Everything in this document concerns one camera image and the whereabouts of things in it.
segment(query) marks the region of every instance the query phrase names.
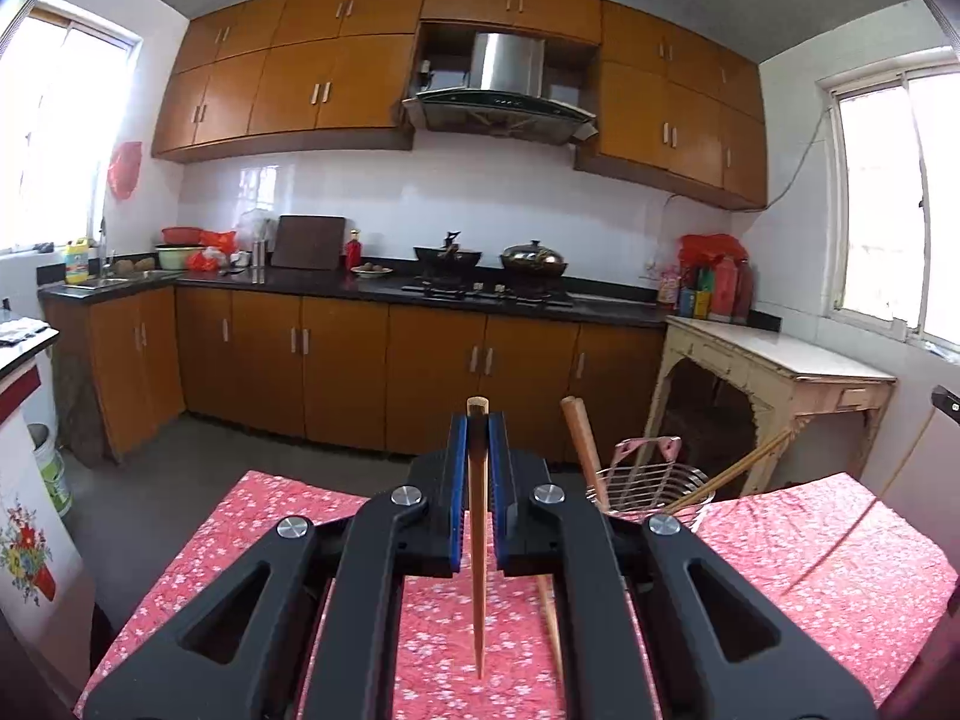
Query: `backsplash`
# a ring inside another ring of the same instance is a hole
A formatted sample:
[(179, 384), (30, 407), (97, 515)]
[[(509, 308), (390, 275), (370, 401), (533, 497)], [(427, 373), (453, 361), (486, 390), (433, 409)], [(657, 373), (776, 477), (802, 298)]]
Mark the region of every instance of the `backsplash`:
[(414, 151), (303, 151), (188, 165), (178, 223), (226, 230), (259, 207), (342, 215), (364, 253), (412, 259), (462, 230), (464, 248), (499, 266), (504, 247), (536, 238), (570, 276), (651, 286), (648, 263), (672, 260), (685, 233), (728, 232), (730, 214), (665, 191), (575, 172), (568, 148), (419, 132)]

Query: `red plastic bag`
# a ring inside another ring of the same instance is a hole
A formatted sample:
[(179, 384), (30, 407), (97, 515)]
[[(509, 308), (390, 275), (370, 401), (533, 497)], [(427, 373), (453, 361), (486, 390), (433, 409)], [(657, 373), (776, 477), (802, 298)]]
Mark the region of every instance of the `red plastic bag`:
[(680, 266), (712, 265), (724, 257), (750, 259), (747, 250), (732, 235), (684, 235), (680, 238)]
[(236, 237), (236, 230), (230, 230), (229, 233), (215, 233), (209, 230), (203, 230), (203, 232), (200, 233), (200, 245), (202, 247), (219, 248), (219, 250), (229, 257), (234, 251), (237, 251)]
[(143, 143), (127, 141), (114, 148), (107, 168), (107, 184), (118, 200), (130, 199), (140, 177)]
[(202, 251), (195, 251), (186, 258), (188, 271), (216, 271), (219, 267), (220, 264), (215, 259), (206, 256)]

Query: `cabinet door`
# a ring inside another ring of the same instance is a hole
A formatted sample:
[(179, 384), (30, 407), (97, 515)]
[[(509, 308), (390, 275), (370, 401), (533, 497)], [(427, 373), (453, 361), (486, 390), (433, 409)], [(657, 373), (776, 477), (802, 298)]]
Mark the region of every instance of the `cabinet door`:
[(253, 52), (213, 64), (200, 105), (194, 143), (246, 135), (266, 58), (267, 52)]
[(230, 290), (176, 288), (176, 348), (191, 412), (239, 422), (241, 396), (233, 361)]
[(336, 40), (270, 49), (247, 132), (313, 129), (325, 84), (333, 78)]
[(137, 295), (90, 307), (90, 355), (110, 448), (126, 454), (154, 432)]
[(667, 86), (670, 170), (710, 186), (723, 186), (720, 103), (683, 86)]
[(759, 122), (763, 121), (760, 68), (731, 50), (719, 50), (720, 101)]
[(517, 0), (514, 25), (600, 43), (599, 0)]
[(174, 288), (141, 293), (140, 344), (146, 365), (147, 389), (157, 427), (184, 410), (176, 352)]
[(517, 0), (424, 0), (422, 19), (511, 25)]
[(668, 25), (666, 76), (674, 83), (719, 98), (720, 95), (720, 47), (707, 38)]
[(224, 30), (217, 59), (242, 53), (258, 52), (270, 47), (270, 40), (280, 24), (280, 13), (287, 0), (250, 0), (240, 5), (233, 25)]
[(349, 0), (340, 34), (412, 35), (423, 3), (424, 0)]
[(232, 319), (240, 421), (284, 436), (304, 435), (301, 299), (236, 292)]
[(603, 466), (617, 442), (643, 435), (663, 346), (661, 330), (580, 326), (570, 394), (584, 399)]
[(645, 165), (668, 167), (667, 82), (663, 76), (603, 62), (597, 111), (600, 151)]
[(304, 298), (306, 437), (383, 449), (387, 306)]
[(443, 449), (450, 418), (479, 391), (483, 314), (390, 307), (387, 345), (387, 450)]
[(656, 16), (604, 1), (600, 55), (606, 62), (665, 76), (667, 28)]
[(563, 413), (578, 326), (543, 319), (489, 317), (480, 391), (503, 412), (510, 446), (547, 461), (563, 459)]
[(157, 117), (152, 153), (161, 154), (193, 143), (209, 78), (209, 65), (170, 76)]
[(186, 28), (184, 42), (174, 60), (174, 73), (182, 73), (216, 59), (220, 42), (229, 26), (236, 21), (243, 5), (234, 5), (192, 20)]
[(349, 0), (287, 0), (273, 46), (336, 37)]
[(767, 133), (739, 111), (721, 106), (723, 131), (723, 188), (750, 200), (758, 208), (767, 204)]
[(337, 40), (337, 59), (317, 127), (393, 127), (410, 79), (413, 35)]

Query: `wire basket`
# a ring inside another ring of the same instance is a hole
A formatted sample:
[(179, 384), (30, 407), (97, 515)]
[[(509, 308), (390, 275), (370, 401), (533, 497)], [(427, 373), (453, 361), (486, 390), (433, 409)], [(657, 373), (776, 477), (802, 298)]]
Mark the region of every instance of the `wire basket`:
[[(659, 448), (664, 459), (652, 459), (652, 450), (655, 448)], [(629, 439), (618, 443), (611, 466), (597, 472), (597, 483), (603, 485), (607, 492), (610, 514), (641, 522), (688, 493), (702, 488), (707, 483), (707, 475), (693, 466), (677, 463), (679, 452), (678, 437)], [(634, 455), (634, 461), (623, 463), (630, 455)], [(711, 493), (700, 503), (681, 509), (674, 517), (696, 532), (713, 495)], [(596, 489), (587, 488), (587, 499), (596, 503), (596, 498)]]

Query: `range hood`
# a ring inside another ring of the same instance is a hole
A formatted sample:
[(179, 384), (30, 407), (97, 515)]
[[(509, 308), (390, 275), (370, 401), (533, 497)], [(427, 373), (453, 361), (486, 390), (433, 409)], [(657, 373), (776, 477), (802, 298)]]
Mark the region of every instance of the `range hood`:
[(544, 41), (478, 33), (466, 86), (426, 90), (403, 100), (417, 129), (469, 132), (538, 143), (578, 143), (597, 132), (594, 114), (541, 97)]

